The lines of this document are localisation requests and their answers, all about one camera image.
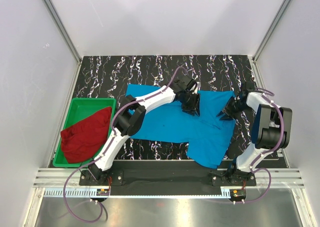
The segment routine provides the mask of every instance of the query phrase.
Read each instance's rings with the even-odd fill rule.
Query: white panel
[[[253,55],[283,0],[52,0],[80,55]]]
[[[42,0],[0,0],[1,226],[22,226],[77,64]]]
[[[258,60],[274,100],[292,108],[289,162],[298,167],[320,223],[320,1],[293,0]]]

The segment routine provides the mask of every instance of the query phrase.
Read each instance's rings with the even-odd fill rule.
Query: black marble table
[[[73,98],[115,98],[119,107],[128,84],[164,85],[178,66],[184,66],[204,91],[237,94],[242,82],[255,81],[246,55],[85,56]],[[225,159],[240,155],[249,145],[253,119],[252,110],[239,115]],[[188,143],[128,139],[116,159],[187,160],[187,150]]]

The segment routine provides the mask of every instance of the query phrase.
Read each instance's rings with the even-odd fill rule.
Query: green plastic bin
[[[75,123],[82,121],[83,119],[93,115],[95,112],[102,110],[106,107],[112,108],[112,112],[111,112],[111,120],[112,120],[116,110],[116,99],[114,98],[74,98],[72,99],[63,129],[66,129],[74,125]],[[59,145],[53,159],[53,166],[59,167],[59,168],[78,168],[80,167],[80,165],[81,163],[67,162],[65,155],[61,150],[61,138],[60,138]]]

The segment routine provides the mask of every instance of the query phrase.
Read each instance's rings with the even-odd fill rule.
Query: red cloth
[[[107,107],[61,131],[61,150],[68,163],[92,158],[106,143],[112,108]]]

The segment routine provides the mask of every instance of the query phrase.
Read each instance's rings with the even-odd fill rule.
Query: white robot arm
[[[218,116],[225,121],[236,119],[237,113],[249,108],[255,112],[251,130],[252,142],[233,160],[223,175],[223,178],[234,185],[249,181],[253,169],[268,155],[287,147],[290,140],[292,110],[274,104],[266,97],[265,92],[259,91],[253,83],[244,83],[240,93],[229,99]]]
[[[88,166],[92,176],[98,180],[103,172],[111,168],[123,144],[130,136],[139,131],[145,115],[155,108],[173,101],[180,101],[183,112],[199,116],[198,84],[185,75],[181,80],[173,81],[168,86],[164,85],[159,90],[147,95],[137,98],[133,98],[131,95],[126,96],[121,103],[119,114],[117,113],[113,124],[111,124],[113,131],[100,153],[95,157],[95,163]]]

